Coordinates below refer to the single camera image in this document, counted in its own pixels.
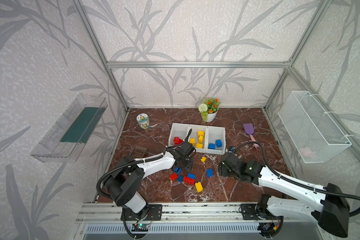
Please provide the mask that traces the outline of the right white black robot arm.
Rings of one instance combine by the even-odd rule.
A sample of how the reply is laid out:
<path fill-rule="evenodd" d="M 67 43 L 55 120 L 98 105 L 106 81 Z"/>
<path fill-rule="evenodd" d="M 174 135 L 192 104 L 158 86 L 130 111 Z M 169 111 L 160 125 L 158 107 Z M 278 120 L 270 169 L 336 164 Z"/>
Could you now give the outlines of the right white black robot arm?
<path fill-rule="evenodd" d="M 264 161 L 243 161 L 237 151 L 228 151 L 221 157 L 219 174 L 223 177 L 266 187 L 281 192 L 289 199 L 283 200 L 263 194 L 251 210 L 241 208 L 243 215 L 260 219 L 286 218 L 313 222 L 327 233 L 347 238 L 349 219 L 360 214 L 360 197 L 342 193 L 334 184 L 315 185 L 284 175 L 274 170 L 262 149 Z"/>

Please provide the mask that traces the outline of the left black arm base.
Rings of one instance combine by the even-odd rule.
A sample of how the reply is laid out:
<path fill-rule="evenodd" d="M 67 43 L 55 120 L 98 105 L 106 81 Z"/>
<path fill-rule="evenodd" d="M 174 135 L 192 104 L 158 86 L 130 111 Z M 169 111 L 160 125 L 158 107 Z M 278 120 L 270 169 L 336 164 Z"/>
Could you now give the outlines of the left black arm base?
<path fill-rule="evenodd" d="M 121 220 L 126 221 L 160 221 L 163 213 L 163 205 L 148 204 L 139 213 L 134 213 L 129 208 L 122 209 Z"/>

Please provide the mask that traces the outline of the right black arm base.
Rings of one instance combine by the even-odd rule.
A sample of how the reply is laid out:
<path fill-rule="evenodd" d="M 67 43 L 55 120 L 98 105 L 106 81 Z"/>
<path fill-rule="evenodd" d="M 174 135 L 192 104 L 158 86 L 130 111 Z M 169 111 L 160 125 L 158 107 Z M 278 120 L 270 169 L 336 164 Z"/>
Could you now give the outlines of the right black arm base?
<path fill-rule="evenodd" d="M 268 200 L 271 195 L 263 194 L 258 203 L 255 204 L 241 204 L 239 213 L 242 215 L 243 220 L 283 220 L 284 217 L 271 214 L 267 209 L 269 206 Z"/>

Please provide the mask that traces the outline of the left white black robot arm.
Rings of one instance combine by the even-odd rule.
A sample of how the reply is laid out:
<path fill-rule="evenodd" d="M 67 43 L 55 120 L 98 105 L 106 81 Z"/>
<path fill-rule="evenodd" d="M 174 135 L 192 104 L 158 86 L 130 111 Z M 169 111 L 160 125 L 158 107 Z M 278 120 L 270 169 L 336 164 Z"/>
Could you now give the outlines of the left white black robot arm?
<path fill-rule="evenodd" d="M 163 170 L 179 168 L 185 170 L 193 164 L 191 154 L 196 148 L 188 142 L 192 130 L 185 140 L 174 146 L 166 146 L 162 153 L 147 158 L 123 157 L 118 165 L 97 181 L 96 190 L 100 196 L 113 200 L 123 210 L 131 210 L 142 219 L 149 213 L 149 204 L 138 193 L 144 178 Z"/>

